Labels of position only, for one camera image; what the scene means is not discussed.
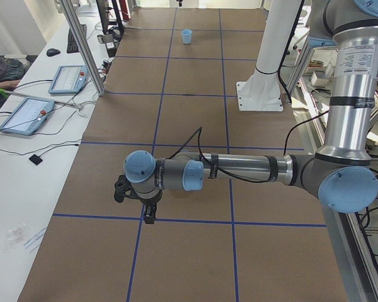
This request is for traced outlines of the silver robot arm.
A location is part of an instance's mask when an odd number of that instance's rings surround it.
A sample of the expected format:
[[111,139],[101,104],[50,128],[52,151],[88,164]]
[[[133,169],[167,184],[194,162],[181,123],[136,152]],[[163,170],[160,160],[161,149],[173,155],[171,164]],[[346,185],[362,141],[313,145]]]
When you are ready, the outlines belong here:
[[181,148],[157,159],[137,150],[123,163],[115,200],[139,200],[144,221],[152,224],[165,189],[198,191],[205,178],[226,176],[296,186],[340,213],[368,207],[378,193],[365,149],[378,75],[378,1],[313,1],[309,41],[311,47],[338,47],[324,143],[314,155],[208,154]]

